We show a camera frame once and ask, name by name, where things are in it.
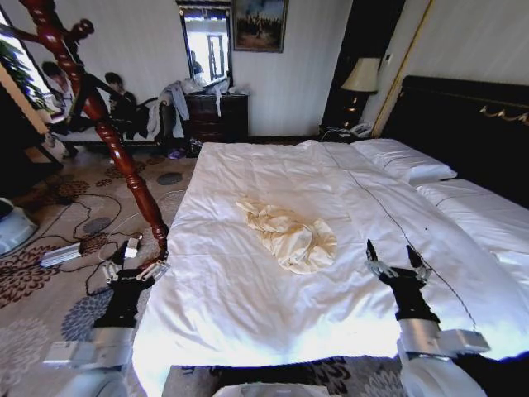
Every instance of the potted plant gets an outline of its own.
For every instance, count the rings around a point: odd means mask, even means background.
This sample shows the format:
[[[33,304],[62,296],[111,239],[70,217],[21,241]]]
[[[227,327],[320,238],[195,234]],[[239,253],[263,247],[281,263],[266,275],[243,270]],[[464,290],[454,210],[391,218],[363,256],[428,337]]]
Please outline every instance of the potted plant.
[[[11,75],[18,88],[26,95],[31,106],[39,111],[48,113],[44,95],[33,84],[33,78],[29,74],[29,69],[18,59],[17,55],[22,53],[13,45],[0,39],[0,60],[7,72]]]

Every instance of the white pillow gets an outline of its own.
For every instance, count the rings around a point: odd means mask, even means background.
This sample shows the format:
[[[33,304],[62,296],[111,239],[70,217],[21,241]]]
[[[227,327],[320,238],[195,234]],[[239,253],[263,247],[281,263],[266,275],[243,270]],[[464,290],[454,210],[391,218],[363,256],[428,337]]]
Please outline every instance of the white pillow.
[[[528,209],[464,179],[424,184],[417,191],[529,285]]]
[[[369,139],[351,145],[388,174],[413,186],[457,176],[448,165],[393,139]]]

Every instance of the crumpled yellow cloth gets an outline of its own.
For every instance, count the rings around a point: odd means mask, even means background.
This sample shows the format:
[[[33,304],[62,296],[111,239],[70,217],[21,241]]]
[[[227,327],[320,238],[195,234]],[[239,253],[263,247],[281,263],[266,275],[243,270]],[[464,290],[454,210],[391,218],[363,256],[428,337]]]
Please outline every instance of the crumpled yellow cloth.
[[[284,269],[308,274],[332,265],[336,236],[322,219],[308,224],[293,211],[247,198],[238,200],[236,205]]]

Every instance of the person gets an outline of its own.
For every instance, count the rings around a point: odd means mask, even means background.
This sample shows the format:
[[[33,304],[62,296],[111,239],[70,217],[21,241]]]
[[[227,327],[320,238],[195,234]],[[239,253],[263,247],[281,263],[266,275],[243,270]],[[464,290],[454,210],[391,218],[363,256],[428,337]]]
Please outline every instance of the person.
[[[119,74],[108,72],[105,74],[107,84],[115,93],[110,94],[110,118],[112,124],[128,139],[136,133],[134,122],[136,120],[136,97],[125,90],[123,79]]]
[[[42,71],[51,80],[51,92],[54,94],[54,105],[67,114],[74,102],[74,91],[66,73],[55,62],[42,62]]]
[[[202,69],[202,66],[197,62],[195,51],[191,51],[191,65],[193,66],[193,75],[204,73],[204,69]]]
[[[55,63],[50,61],[42,62],[42,71],[49,78],[51,92],[54,95],[54,105],[61,110],[63,115],[68,116],[70,109],[74,104],[74,91],[66,73]],[[68,124],[66,120],[50,124],[50,134],[46,136],[46,141],[50,146],[55,145],[54,134],[68,135],[71,132],[81,132],[92,127],[94,122],[87,117],[75,117]],[[70,157],[75,157],[78,151],[67,141],[62,141]]]

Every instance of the mirror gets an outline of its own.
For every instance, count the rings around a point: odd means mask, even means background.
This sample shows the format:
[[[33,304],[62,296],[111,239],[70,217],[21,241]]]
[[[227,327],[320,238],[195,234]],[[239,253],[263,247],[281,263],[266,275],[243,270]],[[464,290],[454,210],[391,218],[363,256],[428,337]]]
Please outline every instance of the mirror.
[[[190,76],[202,86],[227,77],[231,70],[229,8],[180,5],[180,16]]]

